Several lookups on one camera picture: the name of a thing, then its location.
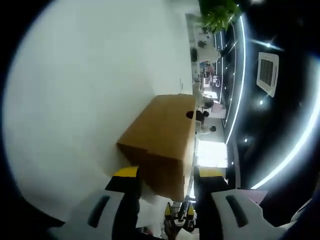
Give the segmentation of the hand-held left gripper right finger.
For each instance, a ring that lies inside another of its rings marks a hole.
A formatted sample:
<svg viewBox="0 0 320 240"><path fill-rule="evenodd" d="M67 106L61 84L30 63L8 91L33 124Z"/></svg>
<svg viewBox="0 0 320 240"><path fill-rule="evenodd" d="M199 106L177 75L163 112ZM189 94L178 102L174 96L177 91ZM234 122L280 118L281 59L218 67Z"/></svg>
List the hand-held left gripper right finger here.
<svg viewBox="0 0 320 240"><path fill-rule="evenodd" d="M201 240L278 240L280 227L243 190L231 189L213 168L193 169L195 211Z"/></svg>

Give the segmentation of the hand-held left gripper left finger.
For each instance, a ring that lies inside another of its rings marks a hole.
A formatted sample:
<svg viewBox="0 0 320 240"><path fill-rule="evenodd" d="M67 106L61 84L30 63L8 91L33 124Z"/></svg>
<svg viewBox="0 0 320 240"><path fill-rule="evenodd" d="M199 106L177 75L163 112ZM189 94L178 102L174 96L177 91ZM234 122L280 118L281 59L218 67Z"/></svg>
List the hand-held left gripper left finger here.
<svg viewBox="0 0 320 240"><path fill-rule="evenodd" d="M141 181L139 167L118 170L105 189L82 200L65 224L58 240L125 240L135 235Z"/></svg>

